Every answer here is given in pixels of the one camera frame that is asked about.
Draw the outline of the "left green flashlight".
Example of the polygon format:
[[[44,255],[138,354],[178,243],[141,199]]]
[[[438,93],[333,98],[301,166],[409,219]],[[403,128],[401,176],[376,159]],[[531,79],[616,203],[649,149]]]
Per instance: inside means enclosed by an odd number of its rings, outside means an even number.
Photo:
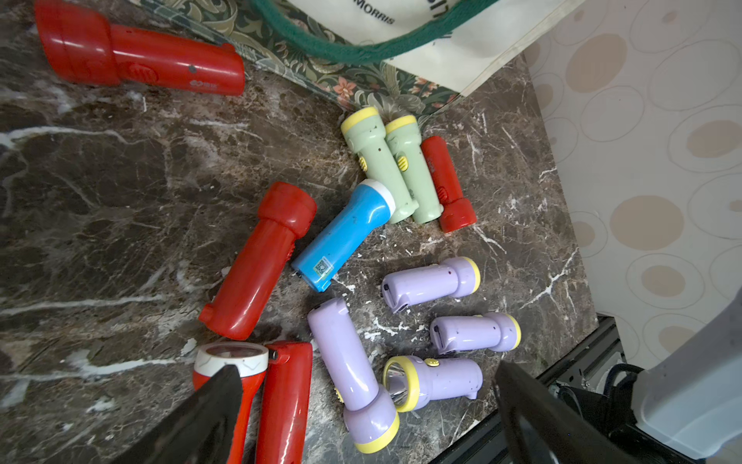
[[[385,125],[378,110],[369,106],[356,111],[342,123],[341,132],[351,152],[359,158],[366,177],[379,181],[390,191],[396,205],[390,223],[409,218],[419,203],[411,196],[388,148]]]

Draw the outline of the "purple flashlight diagonal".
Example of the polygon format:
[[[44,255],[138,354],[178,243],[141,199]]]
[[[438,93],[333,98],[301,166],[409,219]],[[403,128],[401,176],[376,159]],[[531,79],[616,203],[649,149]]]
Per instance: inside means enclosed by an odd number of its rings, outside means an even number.
[[[400,419],[381,385],[342,298],[331,299],[307,316],[328,374],[343,400],[343,419],[359,452],[374,454],[396,436]]]

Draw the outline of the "small red flashlight right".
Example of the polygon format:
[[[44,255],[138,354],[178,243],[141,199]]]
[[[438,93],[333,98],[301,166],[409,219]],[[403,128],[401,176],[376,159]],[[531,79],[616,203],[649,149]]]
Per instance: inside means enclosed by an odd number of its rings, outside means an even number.
[[[421,144],[421,150],[439,201],[444,206],[439,219],[442,231],[451,233],[474,225],[477,214],[463,193],[446,141],[440,136],[428,137]]]

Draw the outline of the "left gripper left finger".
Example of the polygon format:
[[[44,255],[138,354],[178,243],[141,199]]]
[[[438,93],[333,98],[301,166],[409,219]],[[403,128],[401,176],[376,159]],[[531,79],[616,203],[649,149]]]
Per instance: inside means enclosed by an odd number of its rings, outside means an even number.
[[[241,376],[228,365],[210,378],[116,463],[225,463],[242,402]]]

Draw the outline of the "red flashlight bottom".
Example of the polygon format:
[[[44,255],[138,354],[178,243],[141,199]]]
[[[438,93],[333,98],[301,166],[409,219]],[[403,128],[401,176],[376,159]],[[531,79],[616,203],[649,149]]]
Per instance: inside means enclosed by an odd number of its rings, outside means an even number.
[[[268,346],[255,461],[303,461],[310,398],[313,350],[308,342],[277,341]]]

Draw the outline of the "purple flashlight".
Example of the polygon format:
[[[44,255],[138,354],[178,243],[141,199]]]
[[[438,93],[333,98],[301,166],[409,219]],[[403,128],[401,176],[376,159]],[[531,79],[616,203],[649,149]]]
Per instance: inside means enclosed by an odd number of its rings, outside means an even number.
[[[395,272],[384,277],[382,296],[392,313],[445,297],[469,296],[479,288],[481,275],[469,257],[448,258],[440,264]]]
[[[520,345],[522,331],[514,317],[491,312],[438,317],[430,325],[430,338],[441,355],[481,349],[504,353]]]
[[[469,359],[390,358],[383,385],[400,413],[424,408],[430,401],[466,397],[475,400],[483,384],[479,365]]]

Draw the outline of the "purple flashlight right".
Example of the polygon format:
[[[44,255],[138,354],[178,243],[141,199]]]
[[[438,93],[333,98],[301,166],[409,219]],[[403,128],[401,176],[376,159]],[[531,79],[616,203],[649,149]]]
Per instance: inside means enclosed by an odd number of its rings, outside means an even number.
[[[430,338],[441,355],[481,349],[504,353],[520,345],[522,331],[514,317],[491,312],[438,317],[430,325]]]

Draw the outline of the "purple flashlight upper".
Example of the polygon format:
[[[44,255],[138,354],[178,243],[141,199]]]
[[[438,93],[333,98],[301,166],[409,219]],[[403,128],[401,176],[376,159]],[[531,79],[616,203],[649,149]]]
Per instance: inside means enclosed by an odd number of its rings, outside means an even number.
[[[479,288],[481,275],[469,257],[448,258],[440,264],[395,272],[384,277],[382,296],[392,313],[445,297],[469,296]]]

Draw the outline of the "cream canvas tote bag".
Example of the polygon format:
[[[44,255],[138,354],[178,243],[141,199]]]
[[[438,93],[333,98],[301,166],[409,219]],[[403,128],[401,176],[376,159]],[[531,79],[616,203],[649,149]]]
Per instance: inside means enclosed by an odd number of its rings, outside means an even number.
[[[345,108],[426,119],[577,10],[574,1],[144,1],[141,8]]]

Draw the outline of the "blue flashlight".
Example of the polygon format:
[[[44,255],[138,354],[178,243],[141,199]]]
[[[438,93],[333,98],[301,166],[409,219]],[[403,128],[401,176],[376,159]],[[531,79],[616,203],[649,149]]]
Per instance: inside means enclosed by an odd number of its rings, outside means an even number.
[[[292,263],[292,268],[317,292],[330,281],[375,229],[395,212],[391,192],[381,182],[362,181],[348,205]]]

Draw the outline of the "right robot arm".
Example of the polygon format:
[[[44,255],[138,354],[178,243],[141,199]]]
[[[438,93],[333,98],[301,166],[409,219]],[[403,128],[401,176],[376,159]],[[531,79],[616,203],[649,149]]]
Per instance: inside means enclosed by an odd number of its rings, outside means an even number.
[[[602,392],[554,395],[637,462],[705,462],[741,434],[741,298],[659,365],[618,363]]]

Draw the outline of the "green flashlight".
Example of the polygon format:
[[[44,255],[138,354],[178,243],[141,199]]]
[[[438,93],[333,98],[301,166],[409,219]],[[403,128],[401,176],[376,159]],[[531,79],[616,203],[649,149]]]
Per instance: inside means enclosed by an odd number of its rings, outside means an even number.
[[[396,161],[411,197],[419,203],[413,220],[425,224],[438,220],[444,207],[440,203],[432,176],[421,151],[422,136],[413,115],[386,124],[386,143]]]
[[[390,223],[409,218],[419,203],[411,196],[388,148],[385,125],[378,110],[369,106],[356,111],[342,123],[341,132],[351,152],[359,158],[366,177],[379,181],[390,191],[396,205]]]

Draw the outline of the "purple flashlight bottom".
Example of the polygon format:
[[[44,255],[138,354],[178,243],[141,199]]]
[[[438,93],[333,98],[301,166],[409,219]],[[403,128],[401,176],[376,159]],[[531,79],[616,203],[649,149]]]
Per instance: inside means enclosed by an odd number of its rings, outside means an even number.
[[[475,400],[483,384],[479,365],[469,359],[390,358],[383,385],[400,413],[424,408],[430,401],[466,397]]]

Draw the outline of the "right green flashlight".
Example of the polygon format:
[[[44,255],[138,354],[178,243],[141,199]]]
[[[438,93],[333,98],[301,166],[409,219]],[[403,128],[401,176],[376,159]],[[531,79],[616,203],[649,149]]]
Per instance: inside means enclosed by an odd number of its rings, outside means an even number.
[[[440,203],[432,176],[421,151],[422,136],[413,115],[386,124],[386,143],[396,161],[411,197],[419,203],[413,220],[425,224],[438,220],[444,207]]]

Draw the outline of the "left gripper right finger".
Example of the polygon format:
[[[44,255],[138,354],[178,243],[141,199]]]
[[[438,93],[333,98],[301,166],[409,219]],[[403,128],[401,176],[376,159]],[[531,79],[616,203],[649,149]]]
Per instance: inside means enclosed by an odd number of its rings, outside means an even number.
[[[496,384],[508,453],[515,463],[635,461],[515,363],[500,363]]]

